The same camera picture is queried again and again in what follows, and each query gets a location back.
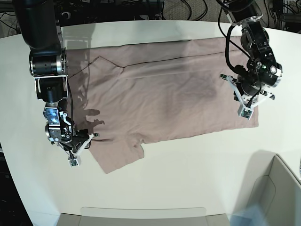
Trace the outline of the pink T-shirt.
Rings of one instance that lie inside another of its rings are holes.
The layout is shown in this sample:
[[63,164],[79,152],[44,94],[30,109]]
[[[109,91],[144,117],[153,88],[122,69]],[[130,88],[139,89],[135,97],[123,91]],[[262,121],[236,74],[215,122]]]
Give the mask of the pink T-shirt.
[[142,144],[255,128],[221,74],[225,39],[67,51],[77,129],[98,133],[90,152],[108,174],[144,157]]

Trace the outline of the grey bin front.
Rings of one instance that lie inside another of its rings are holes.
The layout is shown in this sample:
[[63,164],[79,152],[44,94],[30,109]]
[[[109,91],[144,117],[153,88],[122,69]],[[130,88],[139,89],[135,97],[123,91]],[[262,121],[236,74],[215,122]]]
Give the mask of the grey bin front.
[[203,207],[180,209],[108,209],[83,207],[79,215],[62,213],[58,226],[229,226],[226,214],[207,215]]

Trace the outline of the grey bin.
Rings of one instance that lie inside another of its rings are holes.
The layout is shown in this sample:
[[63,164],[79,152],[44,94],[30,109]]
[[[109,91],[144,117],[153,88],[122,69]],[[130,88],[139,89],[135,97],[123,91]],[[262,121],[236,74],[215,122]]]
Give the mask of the grey bin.
[[301,224],[301,181],[277,155],[268,175],[254,183],[247,207],[256,204],[263,209],[269,226]]
[[203,207],[180,209],[108,209],[83,207],[79,215],[62,213],[58,226],[229,226],[226,214],[207,215]]

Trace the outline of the grey bin right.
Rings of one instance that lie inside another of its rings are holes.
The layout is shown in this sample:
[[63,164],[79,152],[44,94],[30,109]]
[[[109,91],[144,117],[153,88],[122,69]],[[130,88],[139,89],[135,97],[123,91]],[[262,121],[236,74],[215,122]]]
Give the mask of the grey bin right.
[[247,207],[256,204],[263,209],[269,226],[301,224],[301,181],[277,155],[268,175],[254,183]]

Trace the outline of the blue cloth in bin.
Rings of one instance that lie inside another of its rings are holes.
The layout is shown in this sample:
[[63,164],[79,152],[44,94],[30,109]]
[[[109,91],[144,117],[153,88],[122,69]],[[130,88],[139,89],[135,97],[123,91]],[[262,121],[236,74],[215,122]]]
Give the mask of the blue cloth in bin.
[[252,205],[246,209],[228,215],[231,226],[268,226],[265,213],[259,205]]

